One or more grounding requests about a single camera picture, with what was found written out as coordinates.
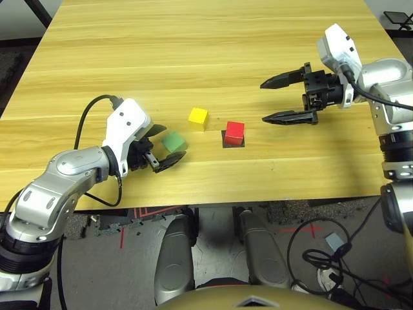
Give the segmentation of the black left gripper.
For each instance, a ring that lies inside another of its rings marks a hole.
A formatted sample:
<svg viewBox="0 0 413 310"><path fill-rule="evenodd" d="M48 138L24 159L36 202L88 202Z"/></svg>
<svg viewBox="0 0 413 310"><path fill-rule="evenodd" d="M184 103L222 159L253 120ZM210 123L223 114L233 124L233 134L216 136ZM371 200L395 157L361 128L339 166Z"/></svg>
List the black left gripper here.
<svg viewBox="0 0 413 310"><path fill-rule="evenodd" d="M185 155L186 151L174 152L169 154L165 159L159 161L153 154L153 143L148 139L149 137L158 135L166 130L166 127L160 124L153 124L152 127L146 132L144 138L140 140L134 140L131 142L128 155L127 164L128 169L136 171L137 169L145 169L151 167L155 173L162 172L168 168L174 166Z"/></svg>

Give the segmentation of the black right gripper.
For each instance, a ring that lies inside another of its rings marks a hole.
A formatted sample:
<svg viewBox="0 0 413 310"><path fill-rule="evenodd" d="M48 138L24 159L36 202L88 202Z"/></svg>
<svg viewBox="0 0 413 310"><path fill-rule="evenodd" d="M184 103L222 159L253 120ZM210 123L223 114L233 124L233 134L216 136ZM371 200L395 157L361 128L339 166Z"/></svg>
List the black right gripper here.
<svg viewBox="0 0 413 310"><path fill-rule="evenodd" d="M339 77L326 73L324 70L313 72L310 63L305 63L300 69L273 76L264 81L260 88L279 89L302 81L305 87L305 93L302 95L303 106L308 111L276 112L265 116L262 121L273 125L317 125L316 110L323 110L327 106L339 104L343 100L343 85Z"/></svg>

